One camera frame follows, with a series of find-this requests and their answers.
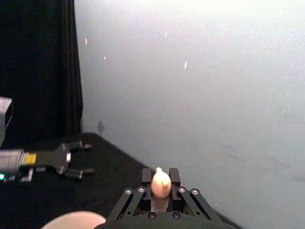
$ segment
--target white wall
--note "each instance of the white wall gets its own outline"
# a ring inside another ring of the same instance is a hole
[[[84,131],[245,228],[304,229],[303,2],[76,0]]]

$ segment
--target black tabletop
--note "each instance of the black tabletop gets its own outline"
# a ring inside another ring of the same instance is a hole
[[[31,183],[0,184],[0,228],[41,228],[57,216],[80,210],[108,217],[124,189],[141,184],[145,166],[95,134],[44,141],[25,150],[51,150],[80,140],[92,144],[92,151],[72,154],[71,167],[93,167],[94,175],[79,182],[36,174]]]

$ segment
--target black fabric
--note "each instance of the black fabric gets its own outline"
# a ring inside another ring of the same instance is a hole
[[[53,149],[62,142],[83,141],[92,151],[75,152],[71,167],[94,167],[95,174],[77,182],[55,174],[34,175],[32,183],[0,184],[0,228],[38,229],[65,213],[87,210],[107,217],[125,188],[141,185],[143,164],[94,134],[83,134],[31,146],[26,150]]]
[[[73,1],[0,1],[0,21],[0,96],[13,99],[2,147],[79,133]]]

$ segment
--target black curtain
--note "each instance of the black curtain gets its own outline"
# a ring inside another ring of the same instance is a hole
[[[0,96],[13,99],[2,147],[81,131],[73,0],[0,3]]]

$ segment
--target beige object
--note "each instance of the beige object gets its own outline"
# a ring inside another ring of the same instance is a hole
[[[152,178],[151,212],[166,211],[171,188],[170,177],[161,168],[157,168]]]
[[[106,222],[106,219],[94,212],[76,211],[59,216],[41,229],[94,229]]]

